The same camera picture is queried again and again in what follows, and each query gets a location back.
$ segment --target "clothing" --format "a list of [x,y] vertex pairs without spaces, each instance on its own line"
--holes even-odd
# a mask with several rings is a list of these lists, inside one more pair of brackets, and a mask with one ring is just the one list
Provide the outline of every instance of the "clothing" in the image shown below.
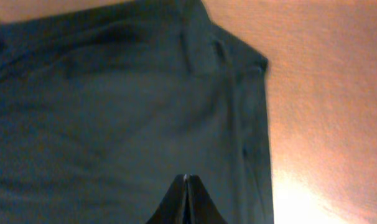
[[145,223],[178,174],[273,223],[268,61],[199,0],[0,26],[0,223]]

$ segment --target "dark fabric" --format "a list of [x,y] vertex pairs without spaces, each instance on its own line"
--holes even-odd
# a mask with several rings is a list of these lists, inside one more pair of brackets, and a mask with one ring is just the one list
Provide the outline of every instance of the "dark fabric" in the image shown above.
[[0,223],[145,223],[177,174],[273,223],[267,64],[198,0],[0,26]]

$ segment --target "wooden table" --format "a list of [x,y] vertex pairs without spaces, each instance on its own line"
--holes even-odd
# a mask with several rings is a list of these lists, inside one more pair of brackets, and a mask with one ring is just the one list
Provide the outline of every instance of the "wooden table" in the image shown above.
[[271,61],[276,224],[377,224],[377,1],[205,4]]

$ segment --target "black pointed object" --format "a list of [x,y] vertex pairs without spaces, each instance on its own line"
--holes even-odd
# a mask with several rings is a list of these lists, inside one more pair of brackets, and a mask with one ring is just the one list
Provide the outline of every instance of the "black pointed object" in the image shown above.
[[227,224],[197,175],[178,175],[147,224]]

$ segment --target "wooden surface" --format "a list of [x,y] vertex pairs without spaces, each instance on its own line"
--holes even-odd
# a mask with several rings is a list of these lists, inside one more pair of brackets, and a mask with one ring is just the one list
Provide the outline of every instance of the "wooden surface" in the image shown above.
[[377,224],[377,1],[205,4],[271,61],[276,224]]

